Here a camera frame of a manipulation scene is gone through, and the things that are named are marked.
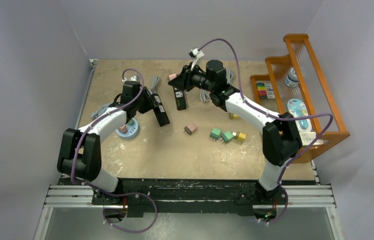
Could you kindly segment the pink plug adapter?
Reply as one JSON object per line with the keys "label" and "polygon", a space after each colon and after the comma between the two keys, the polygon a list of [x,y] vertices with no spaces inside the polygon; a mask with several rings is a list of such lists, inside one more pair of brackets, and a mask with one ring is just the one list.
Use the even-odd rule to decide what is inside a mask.
{"label": "pink plug adapter", "polygon": [[190,123],[184,127],[184,132],[188,135],[192,135],[197,130],[197,126],[194,123]]}
{"label": "pink plug adapter", "polygon": [[167,77],[167,80],[168,80],[168,81],[172,81],[172,80],[175,79],[178,75],[179,75],[178,73],[170,74],[170,75]]}

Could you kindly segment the green plug adapter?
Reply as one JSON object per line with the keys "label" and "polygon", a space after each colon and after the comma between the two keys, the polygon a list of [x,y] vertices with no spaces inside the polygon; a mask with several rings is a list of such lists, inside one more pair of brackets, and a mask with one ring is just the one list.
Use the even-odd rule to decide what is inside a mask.
{"label": "green plug adapter", "polygon": [[232,141],[234,139],[234,135],[232,132],[230,131],[226,131],[224,132],[221,136],[220,136],[220,140],[224,143],[229,143],[230,141]]}

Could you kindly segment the pink plug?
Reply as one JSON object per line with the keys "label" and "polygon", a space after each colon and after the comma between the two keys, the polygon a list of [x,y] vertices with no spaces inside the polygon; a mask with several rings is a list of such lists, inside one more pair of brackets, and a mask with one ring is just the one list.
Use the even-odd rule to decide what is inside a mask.
{"label": "pink plug", "polygon": [[119,134],[126,134],[128,132],[128,128],[126,124],[120,126],[117,130]]}

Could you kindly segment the black aluminium robot base frame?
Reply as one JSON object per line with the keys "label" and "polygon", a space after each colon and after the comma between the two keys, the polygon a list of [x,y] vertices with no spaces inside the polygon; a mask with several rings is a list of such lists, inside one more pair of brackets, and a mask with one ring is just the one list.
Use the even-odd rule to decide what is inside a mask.
{"label": "black aluminium robot base frame", "polygon": [[288,181],[283,189],[264,193],[255,180],[125,178],[113,195],[62,178],[47,191],[52,208],[101,208],[129,218],[145,213],[236,214],[272,220],[283,208],[329,208],[336,202],[331,186]]}

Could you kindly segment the yellow plug adapter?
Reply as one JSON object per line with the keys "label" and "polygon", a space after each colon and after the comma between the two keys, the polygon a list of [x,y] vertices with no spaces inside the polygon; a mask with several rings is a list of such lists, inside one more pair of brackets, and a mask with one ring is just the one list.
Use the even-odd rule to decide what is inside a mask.
{"label": "yellow plug adapter", "polygon": [[229,113],[228,116],[229,116],[229,118],[230,118],[231,120],[237,120],[237,119],[240,118],[237,114],[234,114],[234,113]]}

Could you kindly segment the black strip with green USB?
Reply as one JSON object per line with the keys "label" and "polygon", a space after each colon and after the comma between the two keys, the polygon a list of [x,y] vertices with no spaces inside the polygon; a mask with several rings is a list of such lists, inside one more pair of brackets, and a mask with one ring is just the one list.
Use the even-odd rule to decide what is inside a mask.
{"label": "black strip with green USB", "polygon": [[183,111],[187,109],[187,102],[185,92],[181,89],[173,87],[175,104],[178,111]]}

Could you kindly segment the yellow plug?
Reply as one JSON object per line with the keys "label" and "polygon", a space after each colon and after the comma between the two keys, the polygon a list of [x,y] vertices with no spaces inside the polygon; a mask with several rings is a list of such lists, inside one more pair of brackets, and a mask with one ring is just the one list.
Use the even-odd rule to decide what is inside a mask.
{"label": "yellow plug", "polygon": [[239,141],[239,142],[244,142],[246,137],[247,137],[247,135],[245,133],[240,132],[240,131],[234,132],[233,136],[234,136],[234,139]]}

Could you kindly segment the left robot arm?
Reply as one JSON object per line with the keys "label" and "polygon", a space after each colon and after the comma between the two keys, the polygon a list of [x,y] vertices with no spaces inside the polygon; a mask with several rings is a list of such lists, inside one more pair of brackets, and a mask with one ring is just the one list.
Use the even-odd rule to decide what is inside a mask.
{"label": "left robot arm", "polygon": [[57,159],[58,172],[74,182],[85,181],[105,191],[105,199],[113,205],[121,203],[124,191],[118,187],[119,178],[103,168],[101,145],[137,113],[144,114],[158,106],[147,87],[138,81],[126,81],[122,92],[94,121],[79,129],[64,131]]}

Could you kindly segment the black strip with pink plugs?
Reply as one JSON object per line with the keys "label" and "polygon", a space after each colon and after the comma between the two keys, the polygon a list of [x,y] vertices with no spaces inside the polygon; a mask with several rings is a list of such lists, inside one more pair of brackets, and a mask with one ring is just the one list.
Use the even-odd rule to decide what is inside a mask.
{"label": "black strip with pink plugs", "polygon": [[159,126],[163,127],[165,125],[169,125],[170,120],[169,120],[169,117],[167,115],[167,112],[164,108],[164,105],[162,103],[160,96],[157,93],[153,93],[152,96],[157,102],[157,106],[153,108],[153,112],[155,114],[155,117],[157,119]]}

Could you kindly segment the green plug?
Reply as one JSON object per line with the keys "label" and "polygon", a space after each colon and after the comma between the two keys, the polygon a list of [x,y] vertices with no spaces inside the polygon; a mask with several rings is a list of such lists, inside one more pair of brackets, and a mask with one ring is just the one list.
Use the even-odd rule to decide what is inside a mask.
{"label": "green plug", "polygon": [[130,120],[127,122],[127,125],[129,125],[129,126],[133,126],[134,124],[135,124],[135,119],[134,119],[134,118],[130,119]]}
{"label": "green plug", "polygon": [[212,139],[212,140],[218,140],[220,138],[222,134],[222,130],[217,128],[217,127],[214,127],[211,131],[210,131],[210,134],[209,134],[209,137]]}

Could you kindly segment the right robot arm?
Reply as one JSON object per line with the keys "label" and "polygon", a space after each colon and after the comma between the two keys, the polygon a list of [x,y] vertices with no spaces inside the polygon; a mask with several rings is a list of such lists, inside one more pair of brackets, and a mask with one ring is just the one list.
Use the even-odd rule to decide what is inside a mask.
{"label": "right robot arm", "polygon": [[228,83],[226,68],[219,60],[208,61],[205,70],[192,63],[185,65],[180,73],[168,77],[168,84],[181,91],[189,92],[198,88],[209,92],[216,107],[238,115],[259,130],[266,164],[255,196],[263,204],[273,200],[287,162],[303,146],[293,116],[288,112],[280,114],[268,110],[249,101],[238,88]]}

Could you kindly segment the light blue round socket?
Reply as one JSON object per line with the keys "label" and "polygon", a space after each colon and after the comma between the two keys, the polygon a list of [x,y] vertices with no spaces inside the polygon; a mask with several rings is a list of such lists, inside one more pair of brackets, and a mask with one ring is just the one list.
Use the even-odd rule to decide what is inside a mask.
{"label": "light blue round socket", "polygon": [[127,130],[128,130],[127,133],[125,133],[125,134],[119,134],[118,128],[115,130],[116,134],[121,139],[131,140],[131,139],[135,138],[138,135],[138,133],[140,132],[140,127],[139,127],[138,121],[135,118],[134,118],[134,120],[135,120],[135,124],[134,125],[127,125],[127,123],[126,123]]}

